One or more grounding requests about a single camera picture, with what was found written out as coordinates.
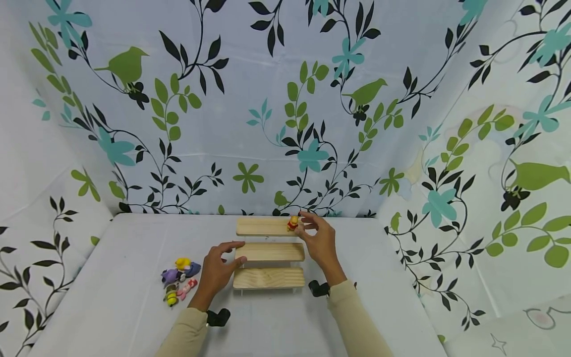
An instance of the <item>purple toy figure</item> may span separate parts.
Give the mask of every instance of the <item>purple toy figure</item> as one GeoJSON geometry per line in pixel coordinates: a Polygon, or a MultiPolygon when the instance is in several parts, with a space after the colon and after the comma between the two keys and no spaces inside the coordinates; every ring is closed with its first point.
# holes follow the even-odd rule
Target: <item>purple toy figure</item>
{"type": "Polygon", "coordinates": [[[183,278],[183,275],[184,273],[177,269],[163,270],[161,281],[164,283],[164,287],[167,287],[169,284],[173,284],[177,281],[184,281],[185,278],[183,278]]]}
{"type": "Polygon", "coordinates": [[[195,262],[190,263],[190,269],[187,269],[184,271],[186,278],[187,279],[192,278],[193,276],[198,274],[200,272],[200,268],[202,268],[202,266],[200,264],[195,263],[195,262]]]}

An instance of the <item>wooden stair stand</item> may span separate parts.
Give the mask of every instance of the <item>wooden stair stand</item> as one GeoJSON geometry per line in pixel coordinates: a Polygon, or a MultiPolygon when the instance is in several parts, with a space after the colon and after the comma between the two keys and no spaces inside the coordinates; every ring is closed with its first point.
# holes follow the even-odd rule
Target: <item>wooden stair stand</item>
{"type": "MultiPolygon", "coordinates": [[[[240,217],[236,224],[238,236],[295,236],[287,231],[289,218],[240,217]]],[[[245,256],[248,262],[302,262],[305,252],[301,243],[249,243],[236,249],[236,257],[245,256]]],[[[293,289],[305,285],[300,267],[241,268],[234,273],[236,290],[293,289]]]]}

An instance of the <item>white table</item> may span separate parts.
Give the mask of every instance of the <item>white table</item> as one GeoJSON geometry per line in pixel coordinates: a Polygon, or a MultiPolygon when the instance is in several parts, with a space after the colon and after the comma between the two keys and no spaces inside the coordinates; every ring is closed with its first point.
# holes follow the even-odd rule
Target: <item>white table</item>
{"type": "MultiPolygon", "coordinates": [[[[328,221],[337,231],[341,264],[357,281],[359,295],[394,355],[446,356],[378,220],[328,221]]],[[[153,356],[191,298],[167,307],[161,271],[181,256],[202,263],[210,247],[220,242],[266,240],[237,237],[235,226],[235,216],[117,216],[30,356],[153,356]]],[[[306,256],[300,263],[306,284],[313,279],[324,282],[323,273],[306,256]]],[[[325,297],[314,298],[307,287],[296,293],[261,290],[240,296],[230,282],[211,309],[223,307],[232,316],[225,327],[209,328],[203,356],[347,355],[325,297]]]]}

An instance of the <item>right hand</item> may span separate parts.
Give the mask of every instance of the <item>right hand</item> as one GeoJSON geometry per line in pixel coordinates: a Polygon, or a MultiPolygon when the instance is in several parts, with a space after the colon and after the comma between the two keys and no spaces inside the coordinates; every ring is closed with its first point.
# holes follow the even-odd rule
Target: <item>right hand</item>
{"type": "Polygon", "coordinates": [[[329,286],[337,285],[347,280],[335,250],[335,229],[327,221],[316,214],[299,212],[303,217],[295,228],[295,234],[307,245],[309,256],[323,270],[329,286]],[[305,230],[315,229],[317,234],[308,234],[305,230]]]}

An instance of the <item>forearm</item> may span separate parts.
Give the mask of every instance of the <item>forearm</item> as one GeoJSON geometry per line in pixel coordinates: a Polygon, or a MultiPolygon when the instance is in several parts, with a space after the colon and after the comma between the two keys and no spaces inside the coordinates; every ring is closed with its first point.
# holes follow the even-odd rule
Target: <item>forearm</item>
{"type": "Polygon", "coordinates": [[[155,357],[196,357],[206,337],[207,314],[195,308],[181,311],[155,357]]]}
{"type": "Polygon", "coordinates": [[[350,280],[331,286],[328,308],[337,321],[349,357],[392,357],[350,280]]]}

